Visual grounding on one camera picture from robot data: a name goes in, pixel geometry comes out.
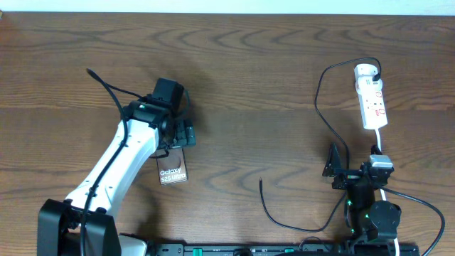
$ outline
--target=wooden surface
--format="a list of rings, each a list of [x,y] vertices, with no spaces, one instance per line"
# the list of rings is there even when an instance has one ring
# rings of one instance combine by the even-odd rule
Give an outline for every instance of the wooden surface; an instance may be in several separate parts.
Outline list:
[[[39,208],[63,200],[113,137],[118,111],[85,68],[139,94],[171,78],[192,98],[198,145],[186,150],[189,181],[160,186],[147,161],[123,202],[119,232],[189,243],[300,242],[310,234],[267,219],[259,178],[277,220],[325,223],[341,191],[321,177],[338,141],[314,111],[317,82],[328,65],[369,55],[383,66],[382,145],[396,168],[389,187],[444,213],[433,255],[453,255],[455,18],[46,13],[0,21],[0,254],[36,253]],[[375,135],[362,128],[354,66],[327,73],[319,104],[357,166]],[[400,241],[426,250],[437,215],[389,199],[402,208]],[[317,235],[349,232],[339,210]]]

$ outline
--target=wood grain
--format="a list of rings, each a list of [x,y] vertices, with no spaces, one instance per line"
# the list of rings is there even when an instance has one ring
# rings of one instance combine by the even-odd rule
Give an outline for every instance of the wood grain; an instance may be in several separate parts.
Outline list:
[[[455,18],[193,14],[4,14],[0,21],[0,255],[34,255],[36,220],[63,200],[100,158],[118,113],[85,74],[139,94],[171,78],[191,94],[198,145],[186,150],[189,181],[159,185],[148,161],[123,202],[117,229],[195,242],[299,242],[280,221],[323,225],[341,192],[321,177],[335,137],[314,111],[322,70],[373,55],[383,66],[390,188],[437,206],[446,232],[433,255],[455,250]],[[353,153],[368,157],[354,65],[324,78],[320,109]],[[119,95],[123,104],[131,98]],[[423,252],[437,215],[402,207],[399,238]],[[338,211],[319,237],[349,233]]]

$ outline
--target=power strip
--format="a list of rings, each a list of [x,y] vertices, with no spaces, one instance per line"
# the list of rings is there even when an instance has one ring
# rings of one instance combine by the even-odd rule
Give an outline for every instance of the power strip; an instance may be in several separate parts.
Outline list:
[[[382,80],[373,81],[378,69],[371,64],[359,64],[354,68],[355,90],[358,93],[363,128],[379,129],[387,124]]]

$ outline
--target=white wall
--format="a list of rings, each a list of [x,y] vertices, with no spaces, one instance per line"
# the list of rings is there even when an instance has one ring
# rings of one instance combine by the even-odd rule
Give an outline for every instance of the white wall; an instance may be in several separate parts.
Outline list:
[[[455,15],[455,0],[0,0],[3,11]]]

